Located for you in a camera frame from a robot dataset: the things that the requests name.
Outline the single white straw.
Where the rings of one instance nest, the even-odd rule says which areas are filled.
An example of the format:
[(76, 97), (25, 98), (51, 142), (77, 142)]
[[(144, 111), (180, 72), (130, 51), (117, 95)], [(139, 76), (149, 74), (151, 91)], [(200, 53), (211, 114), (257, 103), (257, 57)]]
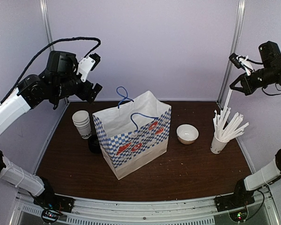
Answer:
[(226, 101), (225, 101), (225, 104), (224, 104), (224, 108), (223, 108), (223, 111), (222, 111), (222, 114), (221, 114), (221, 128), (224, 129), (224, 126), (226, 124), (226, 121), (228, 119), (228, 104), (229, 104), (229, 101), (230, 101), (230, 97), (231, 97), (231, 94), (232, 94), (232, 89), (229, 89), (228, 91), (228, 94), (227, 94), (227, 98), (226, 98)]

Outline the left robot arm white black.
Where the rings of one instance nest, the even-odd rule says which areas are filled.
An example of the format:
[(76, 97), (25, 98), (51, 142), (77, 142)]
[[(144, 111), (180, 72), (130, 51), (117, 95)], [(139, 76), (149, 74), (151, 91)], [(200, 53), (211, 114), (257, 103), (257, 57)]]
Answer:
[[(44, 100), (53, 104), (54, 109), (57, 109), (61, 99), (72, 95), (89, 103), (94, 102), (102, 86), (89, 82), (87, 77), (101, 60), (101, 57), (94, 52), (101, 44), (98, 38), (73, 37), (53, 41), (30, 60), (24, 71), (27, 71), (33, 61), (50, 46), (59, 42), (77, 40), (96, 41), (97, 45), (89, 50), (81, 60), (77, 60), (74, 53), (51, 51), (47, 65), (41, 74), (20, 75), (0, 102), (0, 135), (19, 117), (34, 109)], [(47, 208), (54, 208), (58, 204), (58, 198), (47, 179), (33, 175), (14, 165), (3, 155), (1, 150), (0, 179), (26, 190), (37, 201), (45, 204)]]

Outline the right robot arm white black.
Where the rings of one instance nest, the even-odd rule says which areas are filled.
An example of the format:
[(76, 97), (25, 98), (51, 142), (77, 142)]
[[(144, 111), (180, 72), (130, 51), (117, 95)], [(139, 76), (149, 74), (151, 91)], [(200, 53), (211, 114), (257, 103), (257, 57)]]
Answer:
[[(278, 44), (272, 41), (262, 43), (259, 46), (259, 53), (262, 61), (260, 65), (263, 68), (255, 71), (249, 69), (249, 75), (247, 73), (241, 74), (229, 86), (231, 90), (239, 91), (248, 96), (259, 88), (264, 90), (271, 84), (281, 86), (281, 52)], [(278, 150), (272, 162), (237, 182), (230, 201), (233, 206), (240, 207), (252, 196), (254, 191), (280, 178), (281, 149)]]

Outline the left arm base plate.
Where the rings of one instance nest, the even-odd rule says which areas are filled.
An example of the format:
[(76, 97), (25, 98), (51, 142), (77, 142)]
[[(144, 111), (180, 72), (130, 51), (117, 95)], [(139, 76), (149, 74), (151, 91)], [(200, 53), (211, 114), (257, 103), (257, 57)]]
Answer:
[(39, 196), (32, 196), (34, 204), (40, 206), (43, 209), (55, 210), (57, 212), (71, 213), (74, 206), (74, 199), (71, 197), (65, 197), (61, 195), (55, 195), (53, 200), (44, 200)]

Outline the checkered paper takeout bag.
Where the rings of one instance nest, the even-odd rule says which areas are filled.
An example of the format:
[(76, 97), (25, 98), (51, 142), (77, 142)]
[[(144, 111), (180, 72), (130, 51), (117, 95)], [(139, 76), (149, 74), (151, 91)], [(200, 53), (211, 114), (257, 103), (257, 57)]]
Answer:
[(124, 95), (116, 107), (92, 114), (103, 157), (118, 180), (166, 153), (171, 105), (151, 91)]

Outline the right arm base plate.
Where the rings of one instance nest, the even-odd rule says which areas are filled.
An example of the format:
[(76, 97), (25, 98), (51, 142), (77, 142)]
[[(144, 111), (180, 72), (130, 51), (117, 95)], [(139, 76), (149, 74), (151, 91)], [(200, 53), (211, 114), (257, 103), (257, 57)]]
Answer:
[(214, 198), (214, 203), (218, 212), (233, 210), (255, 203), (254, 197), (247, 199), (236, 199), (233, 194), (217, 196)]

